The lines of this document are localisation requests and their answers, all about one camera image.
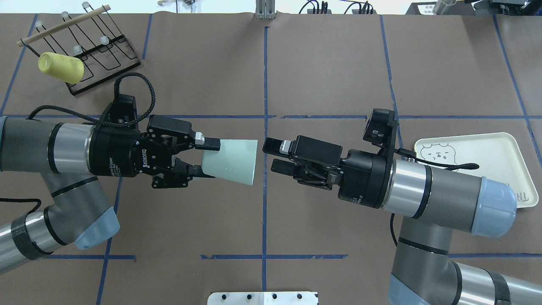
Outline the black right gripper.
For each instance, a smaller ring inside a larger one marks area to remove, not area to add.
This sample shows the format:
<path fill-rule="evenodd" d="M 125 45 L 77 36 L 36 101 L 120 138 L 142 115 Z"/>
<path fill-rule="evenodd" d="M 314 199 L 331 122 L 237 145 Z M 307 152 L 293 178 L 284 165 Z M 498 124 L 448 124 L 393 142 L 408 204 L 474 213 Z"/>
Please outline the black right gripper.
<path fill-rule="evenodd" d="M 381 143 L 366 139 L 379 147 L 377 154 L 350 149 L 341 157 L 343 147 L 306 136 L 296 140 L 265 138 L 263 152 L 275 156 L 291 156 L 292 161 L 274 159 L 271 171 L 293 175 L 300 184 L 331 190 L 339 186 L 339 199 L 371 208 L 381 208 L 393 158 L 394 136 Z"/>

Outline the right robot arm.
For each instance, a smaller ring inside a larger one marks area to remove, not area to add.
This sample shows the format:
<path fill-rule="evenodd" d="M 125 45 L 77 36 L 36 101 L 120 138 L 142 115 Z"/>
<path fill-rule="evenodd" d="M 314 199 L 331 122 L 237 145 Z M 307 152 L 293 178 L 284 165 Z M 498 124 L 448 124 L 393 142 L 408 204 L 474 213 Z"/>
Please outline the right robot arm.
<path fill-rule="evenodd" d="M 339 199 L 402 216 L 390 274 L 393 305 L 540 305 L 541 286 L 449 259 L 453 230 L 499 238 L 515 221 L 508 185 L 393 158 L 395 137 L 364 137 L 377 154 L 298 136 L 266 138 L 271 170 L 299 184 L 332 189 Z"/>

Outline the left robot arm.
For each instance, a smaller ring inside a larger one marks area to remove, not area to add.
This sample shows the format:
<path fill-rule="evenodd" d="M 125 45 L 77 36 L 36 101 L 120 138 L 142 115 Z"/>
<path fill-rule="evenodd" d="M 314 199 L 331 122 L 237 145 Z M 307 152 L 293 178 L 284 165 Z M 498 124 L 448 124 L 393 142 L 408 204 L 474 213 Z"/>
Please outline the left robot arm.
<path fill-rule="evenodd" d="M 86 124 L 3 116 L 1 170 L 38 173 L 53 203 L 41 210 L 36 200 L 32 210 L 1 228 L 1 272 L 66 245 L 86 250 L 117 234 L 120 223 L 100 176 L 145 174 L 153 189 L 181 189 L 208 177 L 201 166 L 178 158 L 191 149 L 221 151 L 222 145 L 190 122 L 167 116 L 151 115 L 144 131 L 119 115 Z"/>

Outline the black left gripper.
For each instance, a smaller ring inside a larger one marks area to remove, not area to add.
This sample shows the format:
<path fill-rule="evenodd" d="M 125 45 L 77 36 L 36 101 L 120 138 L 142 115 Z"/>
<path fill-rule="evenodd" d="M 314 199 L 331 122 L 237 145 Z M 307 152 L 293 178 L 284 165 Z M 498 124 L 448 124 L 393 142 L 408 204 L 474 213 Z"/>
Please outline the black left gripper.
<path fill-rule="evenodd" d="M 190 122 L 161 115 L 151 115 L 147 130 L 97 126 L 91 136 L 89 171 L 96 176 L 152 177 L 154 189 L 188 186 L 194 178 L 215 178 L 178 158 L 190 149 L 220 151 L 219 138 L 195 133 Z"/>

